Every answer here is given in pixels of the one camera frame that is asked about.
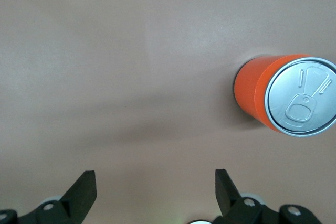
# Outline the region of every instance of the silver can top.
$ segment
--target silver can top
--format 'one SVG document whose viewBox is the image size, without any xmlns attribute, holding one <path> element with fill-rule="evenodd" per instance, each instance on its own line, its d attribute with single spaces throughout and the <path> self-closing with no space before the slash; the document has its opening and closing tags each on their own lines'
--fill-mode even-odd
<svg viewBox="0 0 336 224">
<path fill-rule="evenodd" d="M 336 122 L 336 65 L 315 57 L 294 60 L 271 79 L 265 108 L 272 124 L 292 136 L 313 136 Z"/>
</svg>

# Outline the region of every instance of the beige surface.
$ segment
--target beige surface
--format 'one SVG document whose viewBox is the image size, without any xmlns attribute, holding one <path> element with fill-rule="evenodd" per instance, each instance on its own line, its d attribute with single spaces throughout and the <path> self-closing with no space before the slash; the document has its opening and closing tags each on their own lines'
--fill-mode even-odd
<svg viewBox="0 0 336 224">
<path fill-rule="evenodd" d="M 23 215 L 87 169 L 84 223 L 219 215 L 216 168 L 269 207 L 336 223 L 336 127 L 293 138 L 236 105 L 260 54 L 336 62 L 336 0 L 0 0 L 0 209 Z"/>
</svg>

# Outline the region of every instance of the orange can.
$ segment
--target orange can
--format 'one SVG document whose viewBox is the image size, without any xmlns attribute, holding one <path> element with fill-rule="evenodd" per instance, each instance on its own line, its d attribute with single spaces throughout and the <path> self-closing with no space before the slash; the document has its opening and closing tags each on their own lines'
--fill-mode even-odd
<svg viewBox="0 0 336 224">
<path fill-rule="evenodd" d="M 247 62 L 234 85 L 248 114 L 277 132 L 313 136 L 336 122 L 336 65 L 306 54 Z"/>
</svg>

